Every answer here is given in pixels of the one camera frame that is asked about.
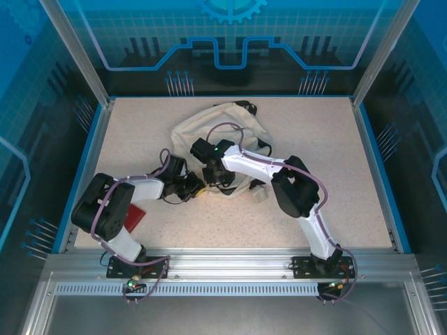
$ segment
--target red card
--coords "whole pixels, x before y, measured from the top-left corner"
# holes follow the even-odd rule
[[[144,215],[146,215],[145,211],[131,204],[127,212],[126,220],[124,221],[124,227],[126,227],[127,231],[131,232],[139,224]]]

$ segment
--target speckled tabletop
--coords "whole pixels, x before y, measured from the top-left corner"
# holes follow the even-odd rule
[[[117,98],[97,172],[114,177],[157,168],[171,130],[217,103],[249,100],[270,132],[273,155],[300,157],[329,190],[322,212],[333,237],[350,247],[390,247],[386,224],[348,98]],[[188,203],[141,202],[147,214],[132,235],[146,247],[307,247],[298,222],[277,205],[272,189],[256,204],[202,195]],[[79,232],[75,246],[98,247]]]

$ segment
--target cloth bag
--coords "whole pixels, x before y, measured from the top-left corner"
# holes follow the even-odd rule
[[[257,107],[246,100],[215,105],[203,110],[173,129],[171,139],[174,144],[174,154],[184,157],[188,163],[188,170],[194,171],[203,179],[202,168],[205,165],[192,156],[189,150],[198,138],[206,139],[212,127],[222,122],[234,122],[244,130],[242,148],[270,156],[272,154],[270,145],[272,138],[255,118],[256,113]],[[230,140],[237,144],[240,140],[240,131],[228,125],[218,127],[212,132],[209,142],[217,144],[220,140]],[[236,173],[235,180],[228,187],[207,187],[205,192],[214,197],[233,198],[256,184],[263,183],[245,174]]]

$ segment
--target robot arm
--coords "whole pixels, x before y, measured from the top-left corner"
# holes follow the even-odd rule
[[[285,163],[308,172],[298,157],[291,156],[288,160],[275,159],[244,150],[244,154],[250,156],[248,158],[233,142],[222,140],[214,146],[202,138],[193,144],[191,154],[206,164],[203,175],[206,183],[211,186],[231,184],[234,172],[246,174],[271,185],[279,207],[289,216],[297,218],[309,241],[317,269],[322,274],[328,274],[335,268],[342,252],[330,243],[330,240],[334,239],[330,236],[322,215],[319,214],[322,224],[316,217],[315,208],[320,200],[318,185],[299,172],[273,165]]]
[[[99,206],[115,182],[116,179],[107,174],[97,174],[73,209],[73,224],[90,233]],[[157,178],[128,181],[116,187],[96,224],[95,234],[125,260],[144,262],[145,248],[124,227],[129,205],[143,200],[162,199],[173,193],[186,202],[196,197],[204,187],[204,183],[193,172],[186,171],[184,158],[171,155],[168,167]]]

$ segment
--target black mounting plate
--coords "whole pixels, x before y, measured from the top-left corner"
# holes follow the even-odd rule
[[[160,257],[146,257],[146,262],[151,262],[152,260],[158,260]],[[122,261],[116,257],[111,257],[109,259],[109,265],[107,268],[107,278],[118,278],[118,279],[130,279],[130,277],[140,274],[142,279],[157,279],[160,277],[161,271],[163,271],[163,266],[165,262],[159,262],[150,267],[130,267],[125,265]],[[165,271],[162,276],[163,279],[168,277],[168,270]]]
[[[290,270],[293,270],[294,279],[344,279],[346,278],[346,272],[340,267],[346,265],[349,268],[349,278],[354,278],[356,272],[353,268],[353,262],[351,257],[345,256],[338,262],[337,268],[330,277],[322,276],[315,268],[314,261],[309,257],[292,257],[292,263],[288,266]]]

